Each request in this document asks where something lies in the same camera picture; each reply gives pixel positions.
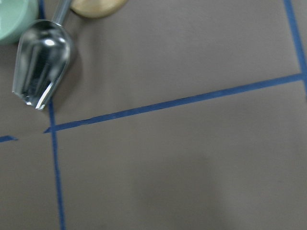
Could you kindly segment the large metal scoop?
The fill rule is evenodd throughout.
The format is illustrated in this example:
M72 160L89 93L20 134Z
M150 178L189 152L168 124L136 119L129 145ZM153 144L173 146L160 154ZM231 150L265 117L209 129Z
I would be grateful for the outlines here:
M49 103L74 57L73 40L63 27L70 5L61 0L51 20L36 20L19 40L12 92L36 110Z

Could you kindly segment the wooden mug tree stand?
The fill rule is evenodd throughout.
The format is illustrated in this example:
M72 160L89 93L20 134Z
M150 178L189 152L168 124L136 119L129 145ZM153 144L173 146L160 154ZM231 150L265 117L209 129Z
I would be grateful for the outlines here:
M71 10L85 18L103 18L117 12L127 0L73 0Z

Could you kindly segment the green bowl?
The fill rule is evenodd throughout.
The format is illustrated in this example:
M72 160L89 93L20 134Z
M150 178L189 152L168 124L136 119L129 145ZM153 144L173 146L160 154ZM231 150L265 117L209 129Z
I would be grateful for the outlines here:
M27 27L38 19L36 0L2 0L0 2L0 44L12 44L19 40Z

